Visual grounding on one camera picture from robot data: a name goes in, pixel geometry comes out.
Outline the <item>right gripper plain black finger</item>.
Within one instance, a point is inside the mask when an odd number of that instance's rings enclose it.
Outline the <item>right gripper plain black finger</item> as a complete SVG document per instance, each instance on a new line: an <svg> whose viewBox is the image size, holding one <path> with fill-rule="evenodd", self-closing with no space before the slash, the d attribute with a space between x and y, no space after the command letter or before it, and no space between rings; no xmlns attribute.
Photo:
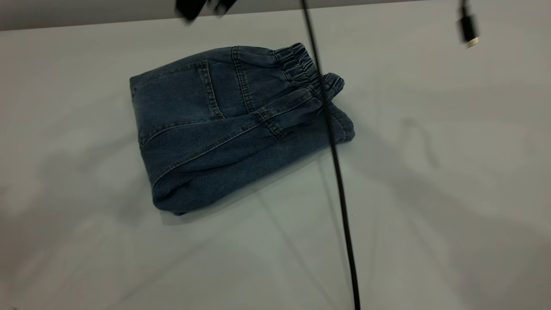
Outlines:
<svg viewBox="0 0 551 310"><path fill-rule="evenodd" d="M213 0L212 10L213 14L217 16L223 16L228 13L228 10L237 2L237 0Z"/></svg>

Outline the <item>right gripper scuffed black finger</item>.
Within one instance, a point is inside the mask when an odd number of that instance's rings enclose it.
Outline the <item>right gripper scuffed black finger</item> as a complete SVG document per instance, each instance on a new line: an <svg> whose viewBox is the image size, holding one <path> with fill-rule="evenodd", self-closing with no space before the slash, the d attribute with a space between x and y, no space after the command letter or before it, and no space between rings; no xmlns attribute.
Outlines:
<svg viewBox="0 0 551 310"><path fill-rule="evenodd" d="M185 22L194 22L206 4L206 0L176 0L175 12Z"/></svg>

